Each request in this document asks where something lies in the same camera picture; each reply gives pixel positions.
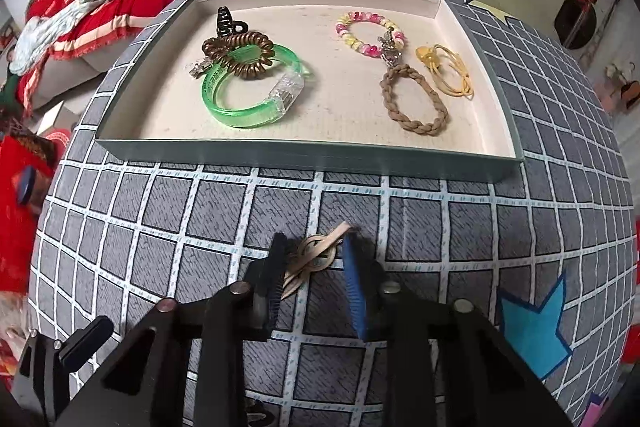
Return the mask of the black claw hair clip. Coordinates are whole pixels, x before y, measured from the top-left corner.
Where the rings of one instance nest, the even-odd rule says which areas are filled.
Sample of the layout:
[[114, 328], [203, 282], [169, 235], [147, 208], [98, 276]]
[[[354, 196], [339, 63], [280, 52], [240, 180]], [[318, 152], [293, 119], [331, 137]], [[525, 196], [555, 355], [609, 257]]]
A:
[[246, 34], [248, 25], [242, 20], [235, 20], [228, 6], [221, 6], [217, 10], [216, 33], [219, 38]]

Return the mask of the white washing machine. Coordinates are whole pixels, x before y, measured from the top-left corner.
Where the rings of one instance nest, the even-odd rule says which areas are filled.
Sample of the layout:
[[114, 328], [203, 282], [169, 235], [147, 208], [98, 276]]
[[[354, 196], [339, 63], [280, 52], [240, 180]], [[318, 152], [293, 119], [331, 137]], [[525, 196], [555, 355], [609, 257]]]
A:
[[564, 0], [556, 14], [555, 31], [582, 70], [590, 67], [618, 2], [620, 0]]

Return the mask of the grey checked tablecloth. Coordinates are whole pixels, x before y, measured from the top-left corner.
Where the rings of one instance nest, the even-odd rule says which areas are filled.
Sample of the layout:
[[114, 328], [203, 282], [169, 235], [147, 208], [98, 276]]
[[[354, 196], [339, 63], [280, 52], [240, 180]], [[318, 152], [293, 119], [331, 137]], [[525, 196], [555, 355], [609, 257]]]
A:
[[43, 205], [29, 279], [32, 325], [67, 337], [99, 314], [122, 338], [158, 299], [190, 303], [242, 277], [274, 233], [357, 225], [390, 273], [428, 298], [486, 313], [503, 289], [540, 305], [557, 280], [570, 354], [546, 385], [572, 421], [614, 386], [631, 324], [631, 186], [611, 123], [577, 63], [517, 20], [469, 0], [454, 12], [488, 54], [524, 145], [497, 183], [360, 172], [123, 161], [94, 132], [141, 45], [96, 89]]

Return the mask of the grey knitted garment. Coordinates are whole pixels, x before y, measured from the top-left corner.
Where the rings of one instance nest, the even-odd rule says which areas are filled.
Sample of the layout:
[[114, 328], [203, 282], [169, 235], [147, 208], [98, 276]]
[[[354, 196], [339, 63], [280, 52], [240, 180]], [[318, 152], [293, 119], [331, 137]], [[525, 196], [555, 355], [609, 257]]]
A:
[[89, 13], [111, 0], [73, 0], [50, 17], [32, 17], [14, 46], [9, 70], [24, 76], [47, 53], [57, 38], [68, 34]]

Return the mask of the silver rhinestone hair clip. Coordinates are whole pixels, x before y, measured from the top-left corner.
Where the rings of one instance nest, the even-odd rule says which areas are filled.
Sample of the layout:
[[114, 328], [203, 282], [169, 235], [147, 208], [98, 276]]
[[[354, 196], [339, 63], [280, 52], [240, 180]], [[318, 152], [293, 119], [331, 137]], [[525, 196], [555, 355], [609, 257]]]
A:
[[189, 74], [193, 78], [201, 77], [213, 66], [213, 61], [209, 57], [202, 57], [196, 60], [189, 67]]

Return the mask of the green jewelry tray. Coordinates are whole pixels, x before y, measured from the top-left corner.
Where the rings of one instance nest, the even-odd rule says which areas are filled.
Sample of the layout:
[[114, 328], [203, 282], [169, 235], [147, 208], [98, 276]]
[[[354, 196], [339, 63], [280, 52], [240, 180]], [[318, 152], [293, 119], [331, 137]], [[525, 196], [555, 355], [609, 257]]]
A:
[[[221, 124], [202, 100], [203, 80], [189, 75], [221, 6], [308, 69], [302, 94], [273, 124]], [[438, 135], [390, 119], [380, 87], [384, 62], [352, 51], [336, 34], [338, 19], [352, 11], [398, 24], [407, 39], [402, 59], [413, 68], [421, 67], [416, 50], [424, 44], [461, 57], [474, 93], [445, 96]], [[96, 142], [122, 160], [501, 180], [521, 165], [523, 147], [497, 75], [460, 11], [454, 0], [175, 0], [113, 66], [116, 88]]]

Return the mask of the green translucent bangle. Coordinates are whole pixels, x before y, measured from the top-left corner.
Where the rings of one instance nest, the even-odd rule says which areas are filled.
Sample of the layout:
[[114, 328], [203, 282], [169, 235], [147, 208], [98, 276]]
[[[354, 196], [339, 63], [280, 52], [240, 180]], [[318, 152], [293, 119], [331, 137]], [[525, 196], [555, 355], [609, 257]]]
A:
[[283, 118], [302, 94], [307, 67], [285, 46], [258, 78], [243, 80], [221, 65], [212, 66], [202, 84], [202, 100], [221, 124], [236, 129], [262, 127]]

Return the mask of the pink rocking horse toy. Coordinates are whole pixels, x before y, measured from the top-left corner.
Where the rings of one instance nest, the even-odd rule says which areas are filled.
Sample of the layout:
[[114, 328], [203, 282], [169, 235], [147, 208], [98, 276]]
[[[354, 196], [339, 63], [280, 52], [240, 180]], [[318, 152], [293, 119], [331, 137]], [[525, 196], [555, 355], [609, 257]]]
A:
[[598, 99], [606, 113], [629, 113], [639, 104], [639, 81], [628, 79], [623, 69], [610, 63], [604, 68], [604, 79], [597, 84]]

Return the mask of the red gift box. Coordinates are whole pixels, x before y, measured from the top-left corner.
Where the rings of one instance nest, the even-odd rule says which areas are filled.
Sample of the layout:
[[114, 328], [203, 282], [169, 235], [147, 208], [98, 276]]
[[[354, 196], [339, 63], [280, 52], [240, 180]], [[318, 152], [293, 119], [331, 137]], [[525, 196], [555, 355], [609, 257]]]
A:
[[38, 174], [53, 179], [53, 173], [70, 143], [70, 132], [54, 129], [44, 136], [53, 146], [54, 159], [49, 164], [16, 138], [6, 136], [1, 142], [1, 290], [28, 294], [28, 280], [34, 250], [38, 217], [28, 204], [18, 202], [18, 178], [34, 168]]

